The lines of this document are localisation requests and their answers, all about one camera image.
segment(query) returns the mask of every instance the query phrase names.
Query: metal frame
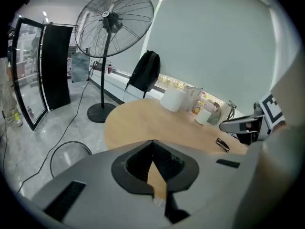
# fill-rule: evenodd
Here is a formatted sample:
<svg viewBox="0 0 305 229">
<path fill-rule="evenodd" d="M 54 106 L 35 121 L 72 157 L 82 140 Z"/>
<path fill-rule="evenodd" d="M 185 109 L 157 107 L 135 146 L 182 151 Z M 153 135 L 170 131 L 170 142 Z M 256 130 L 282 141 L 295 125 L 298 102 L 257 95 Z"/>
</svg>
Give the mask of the metal frame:
<svg viewBox="0 0 305 229">
<path fill-rule="evenodd" d="M 39 86 L 39 93 L 41 96 L 41 100 L 42 100 L 42 104 L 44 106 L 44 110 L 42 111 L 42 113 L 38 116 L 38 118 L 36 119 L 36 121 L 33 123 L 28 112 L 27 109 L 24 105 L 23 99 L 22 99 L 22 95 L 21 95 L 21 91 L 20 91 L 20 87 L 19 87 L 19 82 L 18 82 L 18 75 L 17 75 L 17 62 L 16 62 L 16 55 L 17 55 L 17 44 L 18 44 L 18 39 L 19 39 L 19 33 L 20 33 L 20 28 L 22 24 L 27 24 L 30 26 L 34 26 L 37 28 L 41 29 L 41 35 L 39 38 L 39 45 L 38 45 L 38 49 L 37 49 L 37 79 L 38 79 L 38 86 Z M 13 78 L 13 84 L 14 84 L 14 88 L 15 88 L 15 93 L 16 93 L 16 98 L 17 101 L 19 103 L 21 112 L 25 118 L 25 120 L 27 121 L 27 123 L 29 124 L 31 130 L 35 130 L 36 126 L 38 125 L 38 123 L 40 122 L 40 120 L 43 118 L 43 116 L 48 112 L 48 108 L 46 105 L 46 102 L 44 100 L 44 95 L 43 95 L 43 90 L 42 90 L 42 85 L 41 85 L 41 73 L 40 73 L 40 51 L 41 51 L 41 39 L 43 36 L 43 29 L 44 29 L 44 25 L 40 24 L 38 22 L 26 19 L 26 18 L 19 18 L 17 25 L 16 25 L 16 29 L 15 29 L 15 35 L 14 35 L 14 39 L 12 42 L 12 78 Z"/>
</svg>

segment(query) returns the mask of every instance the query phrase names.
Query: round wooden table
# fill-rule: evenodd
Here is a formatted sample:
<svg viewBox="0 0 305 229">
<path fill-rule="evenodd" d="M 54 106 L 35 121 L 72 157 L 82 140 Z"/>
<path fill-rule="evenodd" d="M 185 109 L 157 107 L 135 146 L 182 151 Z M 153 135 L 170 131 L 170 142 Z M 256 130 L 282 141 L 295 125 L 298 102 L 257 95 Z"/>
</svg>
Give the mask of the round wooden table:
<svg viewBox="0 0 305 229">
<path fill-rule="evenodd" d="M 125 103 L 108 115 L 105 142 L 108 149 L 113 149 L 157 139 L 207 152 L 225 152 L 216 144 L 220 138 L 230 147 L 230 153 L 246 153 L 247 147 L 238 140 L 210 124 L 198 124 L 195 118 L 190 112 L 171 112 L 156 99 Z M 154 163 L 149 170 L 148 184 L 153 186 L 155 196 L 166 200 L 166 183 Z"/>
</svg>

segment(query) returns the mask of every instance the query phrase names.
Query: roller blind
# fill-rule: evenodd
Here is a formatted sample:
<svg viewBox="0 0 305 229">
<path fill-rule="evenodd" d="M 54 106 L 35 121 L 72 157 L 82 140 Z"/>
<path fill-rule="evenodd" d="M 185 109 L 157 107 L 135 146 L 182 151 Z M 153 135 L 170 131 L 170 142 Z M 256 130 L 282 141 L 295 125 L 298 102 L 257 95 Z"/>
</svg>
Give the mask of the roller blind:
<svg viewBox="0 0 305 229">
<path fill-rule="evenodd" d="M 151 2 L 154 9 L 156 9 L 159 0 L 151 0 Z M 145 36 L 143 36 L 134 46 L 130 47 L 126 51 L 107 58 L 109 61 L 111 61 L 113 68 L 132 73 L 139 61 L 144 38 Z"/>
<path fill-rule="evenodd" d="M 161 73 L 232 100 L 243 114 L 270 88 L 275 37 L 258 0 L 163 0 L 147 45 Z"/>
</svg>

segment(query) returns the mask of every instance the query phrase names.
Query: black door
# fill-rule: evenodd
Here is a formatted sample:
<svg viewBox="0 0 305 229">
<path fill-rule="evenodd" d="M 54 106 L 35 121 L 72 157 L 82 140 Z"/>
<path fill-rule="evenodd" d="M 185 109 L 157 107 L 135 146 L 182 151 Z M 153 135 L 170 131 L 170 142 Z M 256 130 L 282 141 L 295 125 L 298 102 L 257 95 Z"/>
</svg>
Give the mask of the black door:
<svg viewBox="0 0 305 229">
<path fill-rule="evenodd" d="M 44 25 L 19 18 L 12 42 L 12 77 L 22 114 L 34 130 L 47 113 L 41 85 L 41 39 Z"/>
</svg>

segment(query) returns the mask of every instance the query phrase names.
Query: tiled floor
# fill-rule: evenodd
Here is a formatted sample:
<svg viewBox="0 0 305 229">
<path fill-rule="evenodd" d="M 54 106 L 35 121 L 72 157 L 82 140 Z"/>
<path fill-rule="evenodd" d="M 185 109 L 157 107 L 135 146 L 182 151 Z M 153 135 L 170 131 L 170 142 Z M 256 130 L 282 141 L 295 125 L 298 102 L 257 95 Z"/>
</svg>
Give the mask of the tiled floor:
<svg viewBox="0 0 305 229">
<path fill-rule="evenodd" d="M 14 190 L 18 190 L 24 179 L 38 171 L 48 150 L 58 142 L 65 128 L 76 114 L 81 93 L 86 83 L 71 83 L 69 81 L 71 103 L 48 112 L 35 131 L 30 129 L 25 120 L 23 120 L 21 127 L 17 127 L 15 122 L 7 125 L 8 147 L 5 157 L 5 175 Z M 24 89 L 22 92 L 25 97 L 27 95 L 26 91 L 27 89 Z M 84 92 L 78 116 L 68 128 L 59 145 L 67 141 L 80 141 L 93 154 L 106 150 L 103 138 L 104 124 L 91 122 L 87 118 L 87 109 L 100 101 L 100 90 L 89 83 Z M 117 103 L 108 96 L 105 96 L 105 101 L 117 106 Z M 1 129 L 4 130 L 3 120 L 1 122 Z M 5 138 L 2 138 L 0 145 L 0 164 L 2 166 Z M 44 184 L 52 179 L 49 166 L 51 154 L 41 172 L 23 185 L 20 193 L 25 197 L 31 199 Z"/>
</svg>

